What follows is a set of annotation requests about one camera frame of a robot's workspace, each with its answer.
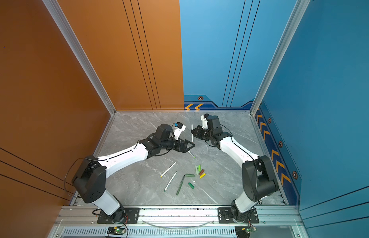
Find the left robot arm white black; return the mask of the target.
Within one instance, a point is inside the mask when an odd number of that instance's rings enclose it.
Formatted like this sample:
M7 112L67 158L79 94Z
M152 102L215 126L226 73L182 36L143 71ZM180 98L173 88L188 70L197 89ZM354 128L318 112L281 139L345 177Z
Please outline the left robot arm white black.
M81 165L72 178L72 184L82 200L94 204L100 214L112 223L125 223L127 212L119 200L106 189L106 180L114 173L134 163L162 156L161 151L187 153L195 144L181 139L185 125L175 123L173 126L161 124L156 131L127 149L119 152L95 157L83 158Z

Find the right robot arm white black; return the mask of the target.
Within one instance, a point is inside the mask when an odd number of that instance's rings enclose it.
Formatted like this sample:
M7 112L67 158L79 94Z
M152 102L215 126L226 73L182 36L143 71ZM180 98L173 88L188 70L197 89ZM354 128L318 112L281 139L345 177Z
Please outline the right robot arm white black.
M232 218L243 223L249 219L251 210L279 190L277 175L268 156L252 153L233 137L230 131L223 131L217 116L204 114L202 125L191 133L194 137L211 142L222 152L228 154L242 168L242 194L231 205Z

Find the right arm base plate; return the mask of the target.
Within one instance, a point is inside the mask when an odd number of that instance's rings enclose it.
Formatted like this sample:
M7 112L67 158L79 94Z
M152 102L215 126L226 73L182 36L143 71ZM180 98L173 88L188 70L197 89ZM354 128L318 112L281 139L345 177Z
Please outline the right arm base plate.
M259 216L256 208L251 208L248 211L241 213L234 206L217 208L218 219L220 224L229 223L244 223L258 224Z

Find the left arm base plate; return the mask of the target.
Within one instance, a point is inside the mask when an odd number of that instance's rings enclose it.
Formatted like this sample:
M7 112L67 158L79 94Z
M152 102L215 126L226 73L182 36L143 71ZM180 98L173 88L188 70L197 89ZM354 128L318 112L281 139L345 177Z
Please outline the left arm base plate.
M98 215L98 224L137 224L140 208L137 207L121 207L113 215L107 215L100 210Z

